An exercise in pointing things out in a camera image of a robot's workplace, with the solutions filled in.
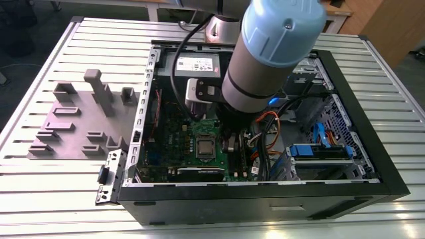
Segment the motherboard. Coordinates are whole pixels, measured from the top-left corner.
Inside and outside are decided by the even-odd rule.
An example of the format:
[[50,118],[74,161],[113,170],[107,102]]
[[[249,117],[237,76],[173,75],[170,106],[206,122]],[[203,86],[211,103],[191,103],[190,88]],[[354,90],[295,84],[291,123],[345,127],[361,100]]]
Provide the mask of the motherboard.
[[231,158],[221,151],[218,120],[183,118],[171,102],[162,103],[158,109],[162,119],[157,119],[155,133],[143,142],[137,164],[141,181],[247,181],[245,155]]

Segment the metal table surface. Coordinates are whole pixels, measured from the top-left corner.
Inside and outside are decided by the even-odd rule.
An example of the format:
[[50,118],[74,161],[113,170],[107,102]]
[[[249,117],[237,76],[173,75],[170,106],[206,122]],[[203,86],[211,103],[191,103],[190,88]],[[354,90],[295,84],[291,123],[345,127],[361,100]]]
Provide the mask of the metal table surface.
[[[369,42],[322,34],[329,50],[407,184],[410,195],[325,221],[142,227],[121,206],[94,206],[102,161],[29,160],[57,82],[89,90],[86,68],[110,90],[143,88],[151,39],[181,40],[177,24],[85,18],[71,22],[0,135],[0,235],[83,238],[423,238],[425,114]],[[203,41],[197,33],[193,41]]]

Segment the white cable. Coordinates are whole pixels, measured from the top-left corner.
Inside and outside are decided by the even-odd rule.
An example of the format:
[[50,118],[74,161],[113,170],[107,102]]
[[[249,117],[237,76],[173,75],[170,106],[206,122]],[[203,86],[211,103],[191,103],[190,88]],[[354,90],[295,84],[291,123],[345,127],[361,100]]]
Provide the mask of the white cable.
[[30,63],[17,63],[17,64],[10,64],[7,66],[1,66],[0,69],[3,69],[3,68],[7,68],[10,66],[37,66],[37,67],[42,67],[41,65],[37,65],[37,64],[30,64]]
[[[270,130],[267,133],[277,133],[277,130]],[[258,133],[257,135],[254,135],[254,136],[251,137],[251,139],[249,139],[249,140],[246,141],[249,147],[253,147],[253,142],[254,142],[255,139],[258,139],[259,136],[261,136],[261,133]]]

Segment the blue drive bracket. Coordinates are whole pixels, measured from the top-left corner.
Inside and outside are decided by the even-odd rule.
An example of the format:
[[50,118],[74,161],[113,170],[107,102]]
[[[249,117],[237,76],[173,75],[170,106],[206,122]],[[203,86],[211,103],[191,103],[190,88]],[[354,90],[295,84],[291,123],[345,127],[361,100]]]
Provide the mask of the blue drive bracket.
[[315,123],[313,128],[313,142],[317,143],[317,136],[319,136],[321,143],[325,145],[325,148],[330,148],[330,144],[326,140],[325,126],[322,123]]
[[351,159],[354,157],[353,148],[349,145],[346,145],[345,150],[346,150],[346,154],[347,154],[349,158]]

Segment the gray holder block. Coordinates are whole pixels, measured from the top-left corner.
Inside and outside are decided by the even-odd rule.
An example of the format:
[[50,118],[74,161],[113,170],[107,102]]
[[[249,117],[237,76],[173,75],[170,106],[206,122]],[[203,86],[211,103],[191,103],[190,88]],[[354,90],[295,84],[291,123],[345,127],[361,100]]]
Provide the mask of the gray holder block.
[[[107,99],[113,103],[113,95],[111,95],[111,92],[110,92],[110,89],[109,89],[109,85],[107,84],[102,84],[102,86],[103,86],[103,90],[105,90]],[[91,93],[91,96],[93,96],[93,100],[94,100],[95,104],[98,104],[98,100],[95,98],[95,94]]]
[[122,149],[122,150],[127,150],[127,145],[123,141],[123,138],[119,136],[118,138],[118,142],[115,143],[113,141],[113,138],[109,136],[107,137],[107,141],[106,141],[106,149],[109,151],[117,150],[117,149]]
[[53,95],[55,96],[58,102],[71,102],[70,95],[75,93],[77,91],[70,83],[57,83],[53,90]]
[[85,137],[86,137],[86,139],[90,142],[103,142],[103,141],[106,141],[105,132],[101,132],[101,131],[89,131],[89,132],[86,132]]
[[[105,154],[107,152],[106,140],[110,136],[114,141],[122,137],[123,142],[130,142],[131,137],[131,125],[134,123],[134,116],[137,106],[125,106],[121,101],[121,90],[118,92],[111,92],[111,107],[114,109],[114,117],[105,117],[102,109],[98,104],[94,103],[91,97],[91,91],[77,91],[75,94],[69,94],[71,102],[53,103],[50,112],[47,113],[43,121],[43,126],[47,125],[49,130],[51,130],[58,135],[58,140],[42,141],[37,137],[33,140],[33,145],[47,143],[47,146],[53,149],[53,152],[38,152],[39,149],[31,150],[37,151],[34,154],[27,153],[26,157],[31,160],[105,160]],[[78,108],[81,114],[63,114],[55,115],[53,113],[55,108],[75,107]],[[87,132],[97,132],[98,137],[94,137],[98,141],[90,141]],[[103,150],[103,155],[90,155],[90,153],[83,154],[81,151],[85,145],[99,145]]]
[[53,114],[55,116],[78,116],[81,114],[81,111],[78,107],[57,107],[53,110]]
[[57,133],[53,130],[39,130],[35,134],[35,138],[43,142],[43,141],[58,141],[59,137]]
[[83,145],[81,152],[86,155],[86,156],[101,156],[105,154],[105,151],[102,150],[102,148],[99,147],[98,144],[91,144],[91,145]]
[[121,101],[125,106],[137,105],[137,96],[131,87],[123,87],[121,90]]
[[111,93],[109,87],[103,86],[99,81],[101,72],[97,69],[86,69],[83,74],[83,81],[91,85],[95,100],[101,106],[106,117],[114,115],[114,111],[110,104]]
[[34,144],[27,149],[29,153],[34,156],[46,156],[54,153],[51,147],[43,143]]
[[70,122],[47,122],[43,128],[55,131],[73,131],[74,125]]

